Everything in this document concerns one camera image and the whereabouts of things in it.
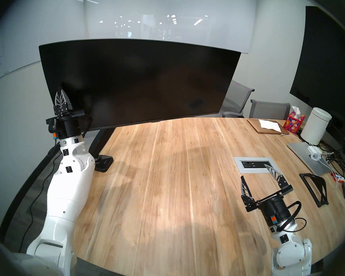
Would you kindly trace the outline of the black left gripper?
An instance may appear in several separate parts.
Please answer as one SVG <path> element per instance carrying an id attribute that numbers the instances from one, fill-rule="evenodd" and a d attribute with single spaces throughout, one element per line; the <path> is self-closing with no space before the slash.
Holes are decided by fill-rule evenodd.
<path id="1" fill-rule="evenodd" d="M 62 88 L 58 88 L 55 94 L 54 113 L 55 117 L 46 119 L 53 139 L 67 139 L 81 134 L 79 118 L 85 115 L 85 111 L 73 111 L 70 99 Z"/>

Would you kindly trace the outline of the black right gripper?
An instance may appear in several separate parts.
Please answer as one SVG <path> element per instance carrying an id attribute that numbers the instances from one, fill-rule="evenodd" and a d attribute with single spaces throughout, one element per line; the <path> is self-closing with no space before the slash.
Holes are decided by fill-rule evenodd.
<path id="1" fill-rule="evenodd" d="M 267 164 L 265 164 L 265 167 L 277 181 L 280 190 L 256 202 L 244 176 L 241 176 L 241 198 L 245 209 L 247 212 L 251 212 L 259 208 L 268 226 L 280 225 L 282 222 L 285 222 L 282 226 L 287 226 L 294 218 L 284 202 L 284 195 L 292 192 L 293 187 L 278 170 Z"/>

